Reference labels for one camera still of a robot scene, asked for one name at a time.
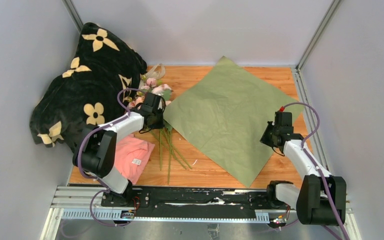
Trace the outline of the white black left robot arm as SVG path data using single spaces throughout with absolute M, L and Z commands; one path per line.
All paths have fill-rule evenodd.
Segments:
M 132 182 L 116 169 L 116 145 L 134 132 L 147 133 L 164 128 L 163 114 L 166 101 L 160 95 L 148 92 L 138 107 L 108 123 L 88 123 L 81 132 L 72 163 L 85 178 L 96 179 L 120 206 L 133 201 Z

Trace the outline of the green and tan wrapping paper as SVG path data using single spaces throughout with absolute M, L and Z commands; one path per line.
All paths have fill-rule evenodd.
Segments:
M 272 180 L 301 185 L 290 160 L 260 143 L 280 106 L 298 100 L 292 69 L 242 67 L 227 57 L 214 66 L 167 66 L 173 89 L 165 112 L 174 142 L 191 164 L 173 169 L 182 187 L 264 188 Z

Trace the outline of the beige ribbon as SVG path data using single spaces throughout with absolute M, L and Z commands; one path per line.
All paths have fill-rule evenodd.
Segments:
M 160 80 L 166 75 L 166 68 L 162 63 L 154 65 L 148 72 L 141 76 L 141 80 L 145 83 L 147 79 L 152 78 Z

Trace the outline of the pink fake rose stem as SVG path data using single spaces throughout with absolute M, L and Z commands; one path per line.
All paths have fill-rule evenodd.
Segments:
M 128 109 L 132 112 L 139 112 L 140 106 L 145 99 L 145 95 L 137 96 L 136 98 L 130 98 L 128 100 Z M 165 110 L 168 106 L 168 101 L 165 100 Z M 171 182 L 172 165 L 173 161 L 177 161 L 180 166 L 187 170 L 192 166 L 186 161 L 185 157 L 178 151 L 173 143 L 173 127 L 167 123 L 164 119 L 164 128 L 153 130 L 139 130 L 139 134 L 150 134 L 158 143 L 158 157 L 159 157 L 159 169 L 163 169 L 164 163 L 164 151 L 167 152 L 167 183 Z
M 152 92 L 153 94 L 160 95 L 164 100 L 168 101 L 172 95 L 172 88 L 166 84 L 162 83 L 161 79 L 156 78 L 147 78 L 142 80 L 139 84 L 139 89 L 144 92 Z

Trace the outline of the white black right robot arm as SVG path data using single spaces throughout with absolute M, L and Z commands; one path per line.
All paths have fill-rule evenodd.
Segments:
M 345 223 L 346 181 L 334 176 L 316 160 L 304 137 L 294 132 L 291 112 L 276 111 L 260 142 L 287 157 L 302 179 L 301 187 L 287 180 L 272 180 L 265 195 L 270 208 L 290 206 L 303 225 L 340 226 Z

